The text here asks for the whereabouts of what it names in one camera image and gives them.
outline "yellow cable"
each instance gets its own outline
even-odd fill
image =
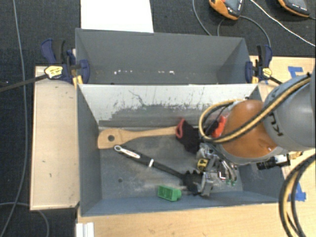
[[[261,114],[257,114],[256,116],[254,116],[255,118],[253,118],[253,120],[247,124],[245,127],[243,127],[243,125],[238,129],[233,131],[232,134],[227,134],[227,135],[223,135],[221,137],[218,138],[211,138],[205,135],[204,131],[203,131],[203,127],[202,127],[202,120],[204,118],[204,116],[213,108],[216,108],[220,105],[223,104],[227,104],[227,103],[231,103],[233,101],[236,100],[228,100],[228,101],[224,101],[221,103],[217,103],[215,105],[212,105],[211,107],[207,108],[202,115],[200,116],[199,122],[198,122],[198,129],[202,135],[202,137],[212,143],[225,143],[228,142],[232,139],[235,139],[236,137],[240,136],[241,134],[245,134],[247,133],[248,129],[251,126],[255,126],[257,123],[259,123],[268,113],[270,113],[279,103],[281,103],[287,96],[289,96],[290,94],[292,94],[295,90],[299,89],[300,87],[304,86],[305,84],[309,83],[311,81],[310,77],[307,77],[303,80],[301,80],[300,82],[294,84],[293,86],[289,87],[287,90],[285,90],[280,96],[278,96],[271,104],[270,106],[268,106],[264,112],[262,112]]]

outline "blue clamp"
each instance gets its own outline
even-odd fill
[[[272,60],[272,49],[268,45],[258,45],[259,60],[256,60],[256,66],[253,66],[251,61],[246,62],[245,77],[247,83],[256,81],[268,80],[271,78],[271,70],[269,64]]]
[[[79,61],[79,64],[76,64],[76,58],[71,50],[67,50],[65,58],[64,44],[65,40],[63,39],[46,39],[40,45],[40,50],[50,65],[58,65],[63,68],[63,74],[58,77],[59,80],[72,83],[73,78],[77,75],[82,77],[83,83],[88,83],[90,77],[88,61],[83,59]]]

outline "red object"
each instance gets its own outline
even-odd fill
[[[224,131],[226,121],[227,121],[227,118],[225,118],[224,116],[220,116],[219,121],[218,121],[218,127],[211,134],[213,138],[217,138],[221,136],[222,132]]]
[[[185,121],[185,119],[181,119],[181,121],[178,123],[177,127],[176,127],[176,136],[181,139],[182,136],[183,136],[183,129],[182,129],[182,126],[183,126],[183,122]]]

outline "clamp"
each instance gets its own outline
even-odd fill
[[[64,55],[64,39],[46,39],[40,45],[40,50],[44,58],[51,65],[44,71],[49,79],[63,80],[73,83],[75,77],[81,77],[83,83],[88,83],[90,77],[90,67],[86,59],[82,59],[76,64],[76,58],[71,50],[67,50]]]
[[[279,80],[272,77],[272,71],[269,64],[272,60],[272,49],[268,45],[258,45],[258,56],[256,65],[253,66],[251,61],[246,62],[245,77],[247,83],[258,83],[262,80],[272,80],[277,84],[281,84]]]

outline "blue tape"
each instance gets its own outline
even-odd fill
[[[295,200],[296,201],[301,201],[301,202],[305,202],[305,200],[306,200],[306,192],[302,191],[300,183],[297,184]],[[291,194],[288,196],[287,201],[288,202],[291,201]]]
[[[303,72],[303,68],[302,67],[287,67],[288,71],[291,74],[291,77],[294,78],[296,77],[296,72]]]

